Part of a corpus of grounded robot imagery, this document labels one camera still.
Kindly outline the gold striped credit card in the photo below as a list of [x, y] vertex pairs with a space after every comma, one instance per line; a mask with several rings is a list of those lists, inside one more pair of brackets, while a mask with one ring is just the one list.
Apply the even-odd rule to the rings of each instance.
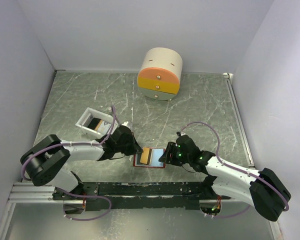
[[140, 155], [140, 163], [143, 165], [149, 165], [152, 158], [152, 149], [148, 147], [143, 148], [143, 153]]

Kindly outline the red card holder wallet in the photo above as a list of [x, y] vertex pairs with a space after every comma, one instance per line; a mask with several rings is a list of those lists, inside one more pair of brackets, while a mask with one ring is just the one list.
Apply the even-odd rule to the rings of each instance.
[[164, 154], [164, 148], [144, 147], [142, 153], [135, 154], [133, 166], [140, 168], [165, 168], [166, 164], [159, 161]]

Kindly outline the white card tray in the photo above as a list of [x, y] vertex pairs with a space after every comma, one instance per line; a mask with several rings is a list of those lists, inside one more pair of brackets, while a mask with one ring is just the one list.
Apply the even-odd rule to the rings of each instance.
[[79, 120], [76, 122], [75, 126], [78, 127], [83, 134], [90, 135], [96, 141], [101, 142], [101, 138], [106, 137], [111, 128], [109, 129], [107, 134], [102, 134], [98, 131], [95, 131], [95, 127], [100, 122], [100, 120], [111, 123], [112, 127], [113, 117], [111, 115], [87, 107]]

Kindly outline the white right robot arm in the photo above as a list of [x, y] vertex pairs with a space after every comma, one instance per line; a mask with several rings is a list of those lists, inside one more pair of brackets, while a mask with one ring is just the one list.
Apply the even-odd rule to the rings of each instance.
[[291, 199], [290, 192], [271, 169], [249, 169], [218, 158], [213, 152], [199, 149], [188, 135], [168, 142], [159, 161], [178, 167], [189, 164], [196, 172], [206, 174], [202, 186], [206, 198], [218, 195], [239, 200], [272, 222], [287, 210]]

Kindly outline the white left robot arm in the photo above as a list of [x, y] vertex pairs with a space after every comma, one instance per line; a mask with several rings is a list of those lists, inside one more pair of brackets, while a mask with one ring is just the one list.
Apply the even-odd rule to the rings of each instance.
[[66, 163], [114, 160], [116, 154], [133, 156], [142, 152], [134, 133], [126, 125], [85, 142], [61, 140], [50, 134], [21, 157], [21, 176], [37, 187], [52, 185], [76, 200], [83, 195], [84, 183], [75, 172], [64, 168]]

